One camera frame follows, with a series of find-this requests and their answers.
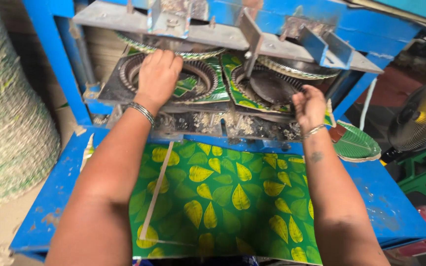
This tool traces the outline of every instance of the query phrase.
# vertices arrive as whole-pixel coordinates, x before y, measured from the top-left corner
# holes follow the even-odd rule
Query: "serrated metal ring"
[[[135,76],[139,74],[139,70],[141,69],[141,65],[145,57],[146,55],[143,53],[132,55],[126,60],[126,62],[124,62],[124,64],[121,65],[121,68],[119,69],[119,78],[123,85],[132,92],[137,92],[138,90],[138,88],[133,86],[133,80]],[[196,101],[205,98],[213,93],[213,91],[218,87],[218,76],[216,75],[216,71],[209,64],[203,61],[185,62],[182,69],[198,75],[198,77],[200,77],[200,79],[205,83],[208,90],[195,97],[184,97],[181,100],[171,98],[171,103]]]
[[[254,70],[260,70],[260,71],[268,71],[271,73],[271,75],[275,75],[280,77],[281,79],[283,79],[284,81],[286,81],[287,83],[289,83],[290,85],[292,85],[293,88],[295,88],[297,91],[299,92],[305,92],[304,89],[302,88],[303,82],[300,81],[299,79],[281,74],[279,72],[275,72],[269,68],[267,68],[266,66],[263,65],[254,65],[253,69]],[[244,85],[241,85],[240,82],[243,81],[245,79],[245,75],[244,75],[244,69],[242,66],[238,66],[235,69],[233,69],[231,71],[231,81],[234,84],[234,86],[249,100],[256,102],[258,105],[264,107],[264,108],[269,108],[270,106],[272,106],[273,104],[269,103],[268,101],[262,99],[259,95],[257,95],[257,93],[255,93],[251,88],[252,92],[257,95],[258,99],[261,99],[261,101],[258,101],[257,99],[251,99],[250,97],[247,96],[247,92],[246,92],[246,88]]]
[[[116,32],[116,34],[118,35],[118,38],[120,38],[124,43],[126,43],[127,45],[133,47],[134,49],[143,52],[143,53],[153,53],[155,52],[155,50],[157,50],[156,47],[154,46],[150,46],[150,45],[144,45],[138,41],[135,41],[133,39],[128,38],[127,36],[124,36],[122,33],[120,32]],[[198,60],[203,60],[203,59],[207,59],[210,57],[214,57],[217,56],[219,54],[221,54],[222,52],[226,51],[225,48],[218,48],[218,50],[215,51],[206,51],[206,52],[175,52],[176,55],[180,55],[184,61],[198,61]]]
[[[265,56],[265,55],[258,56],[257,61],[259,63],[263,64],[264,66],[268,67],[269,69],[272,69],[272,70],[279,72],[283,75],[286,75],[286,76],[289,76],[289,77],[292,77],[292,78],[302,79],[302,80],[327,79],[327,78],[337,76],[340,72],[339,70],[337,70],[336,73],[333,73],[333,74],[330,74],[330,75],[308,73],[308,72],[305,72],[303,70],[294,69],[292,67],[274,62],[272,59],[270,59],[268,56]]]

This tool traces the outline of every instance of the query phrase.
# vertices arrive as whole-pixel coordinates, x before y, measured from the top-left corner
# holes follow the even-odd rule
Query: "bangle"
[[[302,140],[304,140],[304,139],[312,136],[313,134],[315,134],[316,132],[320,131],[324,127],[325,127],[325,124],[321,124],[321,125],[313,128],[312,130],[308,131],[308,133],[302,135]]]
[[[127,106],[134,108],[138,110],[141,114],[143,114],[147,118],[147,120],[149,120],[149,122],[151,123],[151,128],[152,129],[154,128],[154,116],[144,106],[135,102],[130,102]]]

